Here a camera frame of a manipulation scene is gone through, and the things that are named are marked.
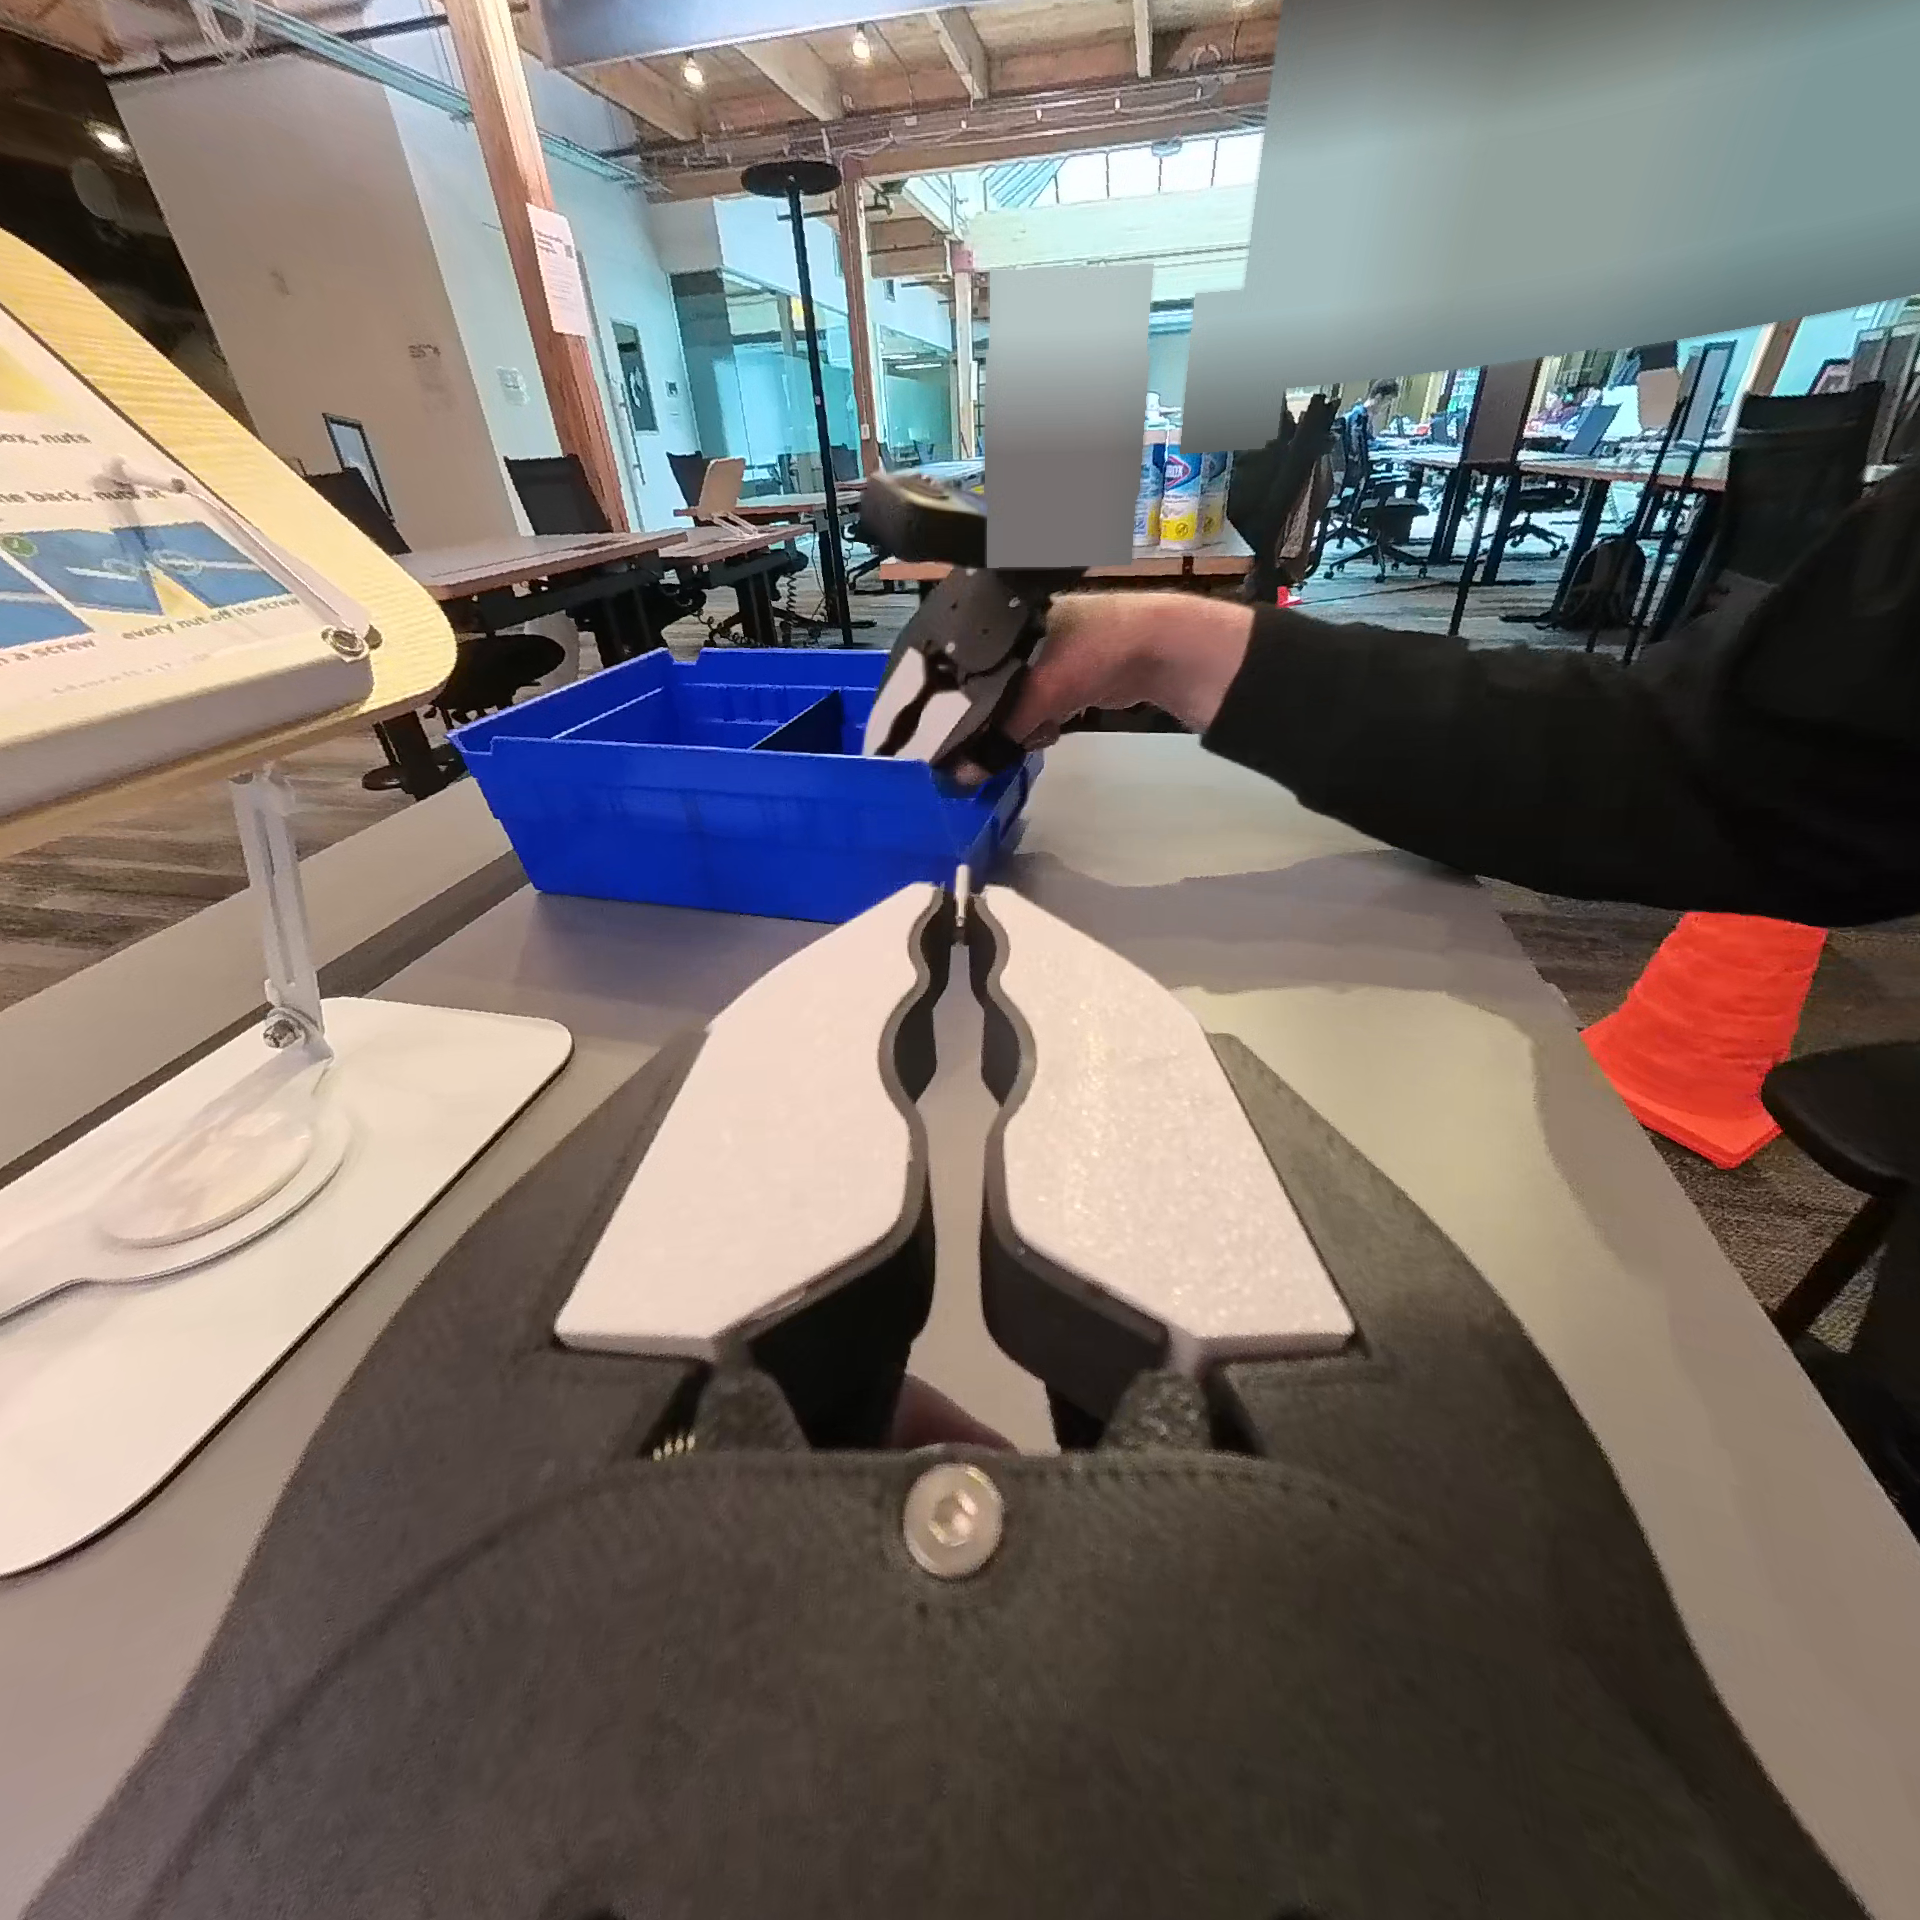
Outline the brown office desk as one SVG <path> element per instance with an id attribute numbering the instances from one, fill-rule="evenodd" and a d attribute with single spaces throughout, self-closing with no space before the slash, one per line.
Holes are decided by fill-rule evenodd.
<path id="1" fill-rule="evenodd" d="M 776 648 L 781 587 L 810 574 L 794 526 L 693 526 L 650 556 L 650 568 L 687 587 L 728 587 L 739 639 L 750 648 Z"/>
<path id="2" fill-rule="evenodd" d="M 457 650 L 529 629 L 551 615 L 612 605 L 612 644 L 603 660 L 628 660 L 661 640 L 638 605 L 657 554 L 685 534 L 519 534 L 511 540 L 428 547 L 397 554 L 397 563 L 445 612 Z"/>

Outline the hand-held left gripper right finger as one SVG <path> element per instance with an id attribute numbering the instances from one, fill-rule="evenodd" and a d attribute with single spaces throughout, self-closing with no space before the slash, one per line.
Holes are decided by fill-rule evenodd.
<path id="1" fill-rule="evenodd" d="M 981 1299 L 1032 1374 L 1207 1374 L 1357 1337 L 1197 1017 L 1012 888 L 968 913 L 997 1100 Z"/>

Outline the person's left hand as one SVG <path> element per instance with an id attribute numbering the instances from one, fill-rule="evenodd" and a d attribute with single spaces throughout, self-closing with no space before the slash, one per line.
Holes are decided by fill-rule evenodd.
<path id="1" fill-rule="evenodd" d="M 902 1377 L 889 1443 L 898 1453 L 922 1453 L 933 1448 L 1018 1451 L 1002 1430 L 975 1419 L 912 1374 Z"/>

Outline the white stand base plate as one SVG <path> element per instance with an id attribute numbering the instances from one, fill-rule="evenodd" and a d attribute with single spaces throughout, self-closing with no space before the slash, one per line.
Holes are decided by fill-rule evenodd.
<path id="1" fill-rule="evenodd" d="M 3 1572 L 144 1505 L 564 1070 L 570 1033 L 381 997 L 322 1003 L 335 1062 L 302 1205 L 215 1260 L 4 1315 Z"/>

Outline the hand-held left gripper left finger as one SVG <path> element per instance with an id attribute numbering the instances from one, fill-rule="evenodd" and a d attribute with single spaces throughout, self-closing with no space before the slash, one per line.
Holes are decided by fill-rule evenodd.
<path id="1" fill-rule="evenodd" d="M 940 888 L 906 884 L 717 1012 L 553 1335 L 716 1360 L 902 1251 L 927 1201 Z"/>

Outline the tall black mesh chair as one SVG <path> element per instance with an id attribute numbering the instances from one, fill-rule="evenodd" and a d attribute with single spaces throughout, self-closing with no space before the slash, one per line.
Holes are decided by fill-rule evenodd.
<path id="1" fill-rule="evenodd" d="M 1672 636 L 1731 636 L 1786 582 L 1860 495 L 1881 399 L 1881 383 L 1745 399 L 1724 485 L 1698 507 L 1650 633 L 1623 665 Z"/>

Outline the black backpack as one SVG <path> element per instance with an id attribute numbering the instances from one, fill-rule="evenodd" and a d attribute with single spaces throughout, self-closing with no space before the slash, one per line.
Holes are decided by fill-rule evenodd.
<path id="1" fill-rule="evenodd" d="M 1623 632 L 1642 595 L 1645 550 L 1634 534 L 1593 542 L 1568 574 L 1548 623 L 1562 632 Z"/>

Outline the wooden instruction board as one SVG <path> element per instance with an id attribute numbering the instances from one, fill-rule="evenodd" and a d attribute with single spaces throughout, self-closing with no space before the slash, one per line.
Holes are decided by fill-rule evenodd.
<path id="1" fill-rule="evenodd" d="M 434 597 L 13 234 L 3 305 L 4 852 L 440 692 Z"/>

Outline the orange traffic cone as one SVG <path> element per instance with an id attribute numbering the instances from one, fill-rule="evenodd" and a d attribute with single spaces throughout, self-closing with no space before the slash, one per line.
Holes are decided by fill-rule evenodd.
<path id="1" fill-rule="evenodd" d="M 1827 942 L 1815 924 L 1684 913 L 1583 1042 L 1647 1129 L 1742 1166 L 1780 1134 L 1762 1086 L 1789 1053 Z"/>

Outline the wooden table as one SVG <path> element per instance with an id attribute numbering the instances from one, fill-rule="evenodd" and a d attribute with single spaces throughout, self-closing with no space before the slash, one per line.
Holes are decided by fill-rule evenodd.
<path id="1" fill-rule="evenodd" d="M 1142 550 L 1128 563 L 1094 565 L 1080 585 L 1087 587 L 1212 587 L 1217 582 L 1238 582 L 1254 565 L 1254 551 L 1233 528 L 1212 545 L 1195 547 L 1192 551 L 1176 550 Z M 929 589 L 949 574 L 944 560 L 906 560 L 883 559 L 877 577 L 887 585 L 912 585 Z"/>

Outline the black floor lamp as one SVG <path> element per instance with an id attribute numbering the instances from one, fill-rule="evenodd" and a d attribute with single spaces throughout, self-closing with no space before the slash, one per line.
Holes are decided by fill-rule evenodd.
<path id="1" fill-rule="evenodd" d="M 835 465 L 829 421 L 829 393 L 820 341 L 820 308 L 812 289 L 808 250 L 808 202 L 833 192 L 844 183 L 840 171 L 829 158 L 782 157 L 750 164 L 743 171 L 743 188 L 750 196 L 786 205 L 791 222 L 791 245 L 799 280 L 803 338 L 808 350 L 808 377 L 812 393 L 815 429 L 820 444 L 820 474 L 824 489 L 824 560 L 822 580 L 829 600 L 829 617 L 839 627 L 840 644 L 853 648 L 853 612 L 849 597 L 849 563 L 840 538 L 840 498 L 835 489 Z"/>

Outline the small black framed screen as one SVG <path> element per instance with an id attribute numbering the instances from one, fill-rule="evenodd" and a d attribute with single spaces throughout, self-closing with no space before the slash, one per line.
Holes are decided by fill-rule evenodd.
<path id="1" fill-rule="evenodd" d="M 322 412 L 322 429 L 335 453 L 335 465 L 357 473 L 372 489 L 372 495 L 381 510 L 387 518 L 396 518 L 393 498 L 387 494 L 384 470 L 373 454 L 366 424 L 338 412 Z"/>

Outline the black office chair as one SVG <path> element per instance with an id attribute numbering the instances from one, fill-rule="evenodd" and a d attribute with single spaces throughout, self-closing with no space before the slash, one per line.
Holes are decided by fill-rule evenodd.
<path id="1" fill-rule="evenodd" d="M 349 518 L 384 554 L 402 559 L 413 547 L 396 518 L 381 506 L 366 476 L 351 467 L 309 474 L 307 485 L 327 506 Z M 515 695 L 543 683 L 573 657 L 564 644 L 539 632 L 462 636 L 459 654 L 434 711 L 443 725 L 457 728 L 515 704 Z"/>
<path id="2" fill-rule="evenodd" d="M 573 453 L 505 458 L 504 470 L 532 534 L 609 534 L 617 529 Z"/>

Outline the blue plastic bin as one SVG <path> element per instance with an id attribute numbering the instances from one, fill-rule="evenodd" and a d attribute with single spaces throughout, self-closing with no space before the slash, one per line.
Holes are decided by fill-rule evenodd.
<path id="1" fill-rule="evenodd" d="M 1044 754 L 981 791 L 859 754 L 871 648 L 655 648 L 452 733 L 549 895 L 839 924 L 906 884 L 987 876 Z"/>

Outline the person's right hand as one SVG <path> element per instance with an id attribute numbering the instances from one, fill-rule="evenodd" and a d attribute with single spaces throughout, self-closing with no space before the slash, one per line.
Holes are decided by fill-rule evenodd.
<path id="1" fill-rule="evenodd" d="M 1207 733 L 1254 636 L 1254 610 L 1192 592 L 1083 589 L 1058 597 L 1002 722 L 1036 750 L 1087 713 L 1150 706 Z"/>

